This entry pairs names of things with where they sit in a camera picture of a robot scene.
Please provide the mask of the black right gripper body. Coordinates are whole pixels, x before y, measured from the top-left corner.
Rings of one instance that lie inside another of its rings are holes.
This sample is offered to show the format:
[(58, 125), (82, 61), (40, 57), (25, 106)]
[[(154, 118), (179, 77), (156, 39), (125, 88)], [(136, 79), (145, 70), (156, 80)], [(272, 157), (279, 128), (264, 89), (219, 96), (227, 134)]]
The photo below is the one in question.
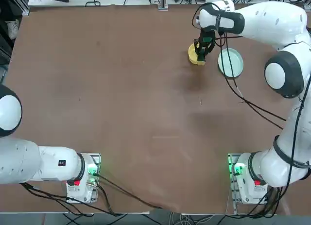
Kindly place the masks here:
[(214, 40), (215, 43), (215, 32), (214, 31), (204, 31), (201, 29), (200, 35), (199, 35), (199, 41), (200, 41), (200, 47), (203, 47), (204, 42), (208, 42), (210, 40)]

